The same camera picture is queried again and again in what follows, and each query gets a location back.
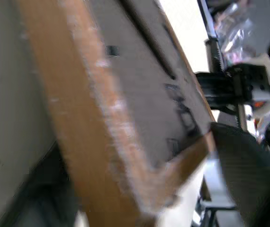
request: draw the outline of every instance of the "metal rod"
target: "metal rod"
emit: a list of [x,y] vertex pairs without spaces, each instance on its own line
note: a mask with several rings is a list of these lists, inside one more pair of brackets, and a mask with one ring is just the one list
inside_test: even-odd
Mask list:
[[237,112],[238,112],[238,125],[239,125],[239,127],[244,131],[248,131],[247,119],[246,119],[245,109],[244,109],[243,104],[237,105]]
[[213,227],[216,211],[211,211],[208,227]]

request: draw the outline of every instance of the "black mesh fabric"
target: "black mesh fabric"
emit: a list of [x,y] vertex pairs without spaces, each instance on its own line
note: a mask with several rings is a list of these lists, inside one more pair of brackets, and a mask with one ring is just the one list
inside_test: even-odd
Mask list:
[[249,133],[211,126],[227,188],[246,226],[270,226],[270,152]]

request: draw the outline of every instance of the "black metal bracket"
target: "black metal bracket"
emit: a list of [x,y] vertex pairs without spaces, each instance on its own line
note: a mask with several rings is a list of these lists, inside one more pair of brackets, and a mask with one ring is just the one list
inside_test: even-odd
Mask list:
[[216,204],[214,202],[203,201],[205,215],[201,221],[201,227],[213,227],[215,222],[215,215],[217,211],[235,211],[236,206],[233,204]]
[[264,66],[241,63],[224,72],[201,72],[196,76],[211,109],[223,110],[227,105],[236,104],[253,105],[270,99]]

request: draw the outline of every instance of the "brown cardboard flap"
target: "brown cardboard flap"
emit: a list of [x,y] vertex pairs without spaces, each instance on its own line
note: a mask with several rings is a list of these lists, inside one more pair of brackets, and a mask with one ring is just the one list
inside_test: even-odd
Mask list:
[[[213,149],[210,116],[187,68],[174,81],[165,75],[112,1],[92,8],[82,0],[18,2],[90,225],[135,226],[142,213],[158,213]],[[121,55],[109,58],[106,45],[119,46]],[[193,119],[180,118],[180,102],[197,123],[194,136],[186,130],[192,125],[182,125]],[[179,142],[177,154],[166,138]]]

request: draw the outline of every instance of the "plastic bag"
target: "plastic bag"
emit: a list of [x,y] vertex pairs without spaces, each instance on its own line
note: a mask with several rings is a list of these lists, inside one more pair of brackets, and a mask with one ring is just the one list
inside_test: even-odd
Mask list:
[[256,50],[247,44],[253,30],[247,8],[231,4],[216,17],[215,31],[226,66],[249,60],[256,56]]

